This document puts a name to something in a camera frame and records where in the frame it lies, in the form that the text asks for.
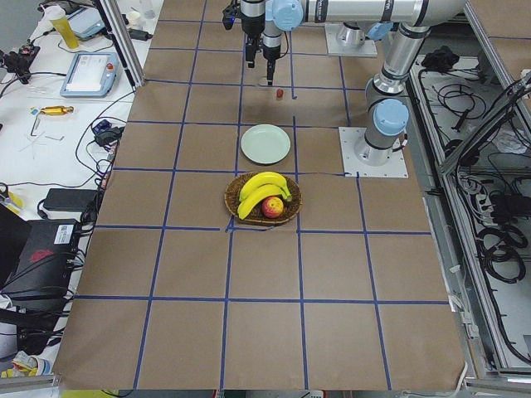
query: brown basket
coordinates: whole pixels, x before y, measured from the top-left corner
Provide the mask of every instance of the brown basket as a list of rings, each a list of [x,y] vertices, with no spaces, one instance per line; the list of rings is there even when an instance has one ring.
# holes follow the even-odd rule
[[[293,219],[300,210],[302,206],[302,196],[300,194],[300,188],[295,181],[291,178],[284,176],[287,183],[288,189],[290,190],[292,200],[287,202],[284,201],[284,211],[277,218],[267,218],[262,214],[261,204],[255,206],[251,210],[249,216],[245,220],[242,220],[238,217],[238,206],[240,205],[240,190],[245,185],[247,181],[253,176],[258,174],[258,172],[247,172],[236,177],[228,185],[225,190],[225,205],[229,212],[239,221],[246,224],[254,224],[258,226],[278,226],[284,224],[289,220]]]

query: red apple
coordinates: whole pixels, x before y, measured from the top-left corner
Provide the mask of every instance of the red apple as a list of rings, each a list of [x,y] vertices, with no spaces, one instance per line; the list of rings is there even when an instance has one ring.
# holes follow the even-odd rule
[[[262,202],[262,213],[267,218],[277,218],[284,211],[284,202],[279,197],[267,197]]]

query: yellow bottle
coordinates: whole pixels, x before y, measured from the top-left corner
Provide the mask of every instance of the yellow bottle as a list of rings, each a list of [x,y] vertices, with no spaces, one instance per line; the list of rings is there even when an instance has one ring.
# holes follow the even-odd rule
[[[80,43],[66,19],[66,12],[61,6],[49,6],[44,9],[45,17],[51,22],[53,27],[58,31],[68,48],[77,48]]]

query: round plate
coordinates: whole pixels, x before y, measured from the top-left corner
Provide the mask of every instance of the round plate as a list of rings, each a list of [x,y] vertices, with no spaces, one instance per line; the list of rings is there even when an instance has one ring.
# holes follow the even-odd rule
[[[288,134],[272,124],[258,124],[241,137],[241,150],[254,163],[277,163],[288,154],[291,141]]]

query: yellow banana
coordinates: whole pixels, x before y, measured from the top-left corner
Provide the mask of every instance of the yellow banana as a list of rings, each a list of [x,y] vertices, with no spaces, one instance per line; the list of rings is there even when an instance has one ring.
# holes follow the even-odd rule
[[[267,197],[277,197],[282,195],[282,190],[274,184],[265,184],[258,187],[238,206],[238,217],[244,220],[251,210]]]
[[[243,202],[249,197],[257,188],[266,185],[273,184],[281,189],[282,198],[285,201],[291,201],[291,193],[288,189],[288,182],[285,177],[278,172],[259,172],[255,176],[251,177],[240,190],[240,202]]]

